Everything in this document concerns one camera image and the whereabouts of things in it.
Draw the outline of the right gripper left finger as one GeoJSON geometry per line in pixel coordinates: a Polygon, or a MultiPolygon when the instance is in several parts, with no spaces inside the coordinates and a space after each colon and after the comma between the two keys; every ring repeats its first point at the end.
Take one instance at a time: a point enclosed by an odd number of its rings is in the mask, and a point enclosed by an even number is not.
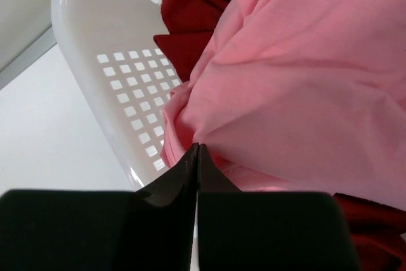
{"type": "Polygon", "coordinates": [[[189,270],[198,154],[136,192],[6,192],[1,269],[189,270]]]}

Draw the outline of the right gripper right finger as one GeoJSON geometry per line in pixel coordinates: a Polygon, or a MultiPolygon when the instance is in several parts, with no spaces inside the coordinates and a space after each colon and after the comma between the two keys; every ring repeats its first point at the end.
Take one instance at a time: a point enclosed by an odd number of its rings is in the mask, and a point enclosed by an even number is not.
{"type": "Polygon", "coordinates": [[[359,270],[336,201],[321,192],[243,192],[214,164],[197,159],[201,270],[359,270]]]}

